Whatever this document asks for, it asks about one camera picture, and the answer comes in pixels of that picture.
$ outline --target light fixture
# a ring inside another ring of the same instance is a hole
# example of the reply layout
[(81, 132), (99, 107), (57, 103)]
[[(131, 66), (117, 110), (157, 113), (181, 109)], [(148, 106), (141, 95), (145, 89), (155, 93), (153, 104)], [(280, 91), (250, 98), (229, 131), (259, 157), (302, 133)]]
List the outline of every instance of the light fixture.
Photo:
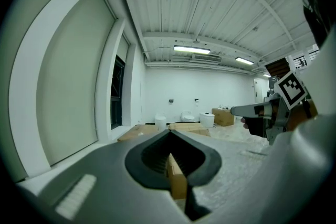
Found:
[(251, 62), (249, 60), (243, 59), (242, 57), (237, 57), (236, 61), (247, 63), (248, 65), (253, 65), (254, 64), (253, 62)]
[(209, 49), (202, 49), (202, 48), (194, 48), (194, 47), (187, 47), (187, 46), (174, 46), (174, 50), (177, 51), (185, 51), (185, 52), (195, 52), (197, 54), (209, 54)]

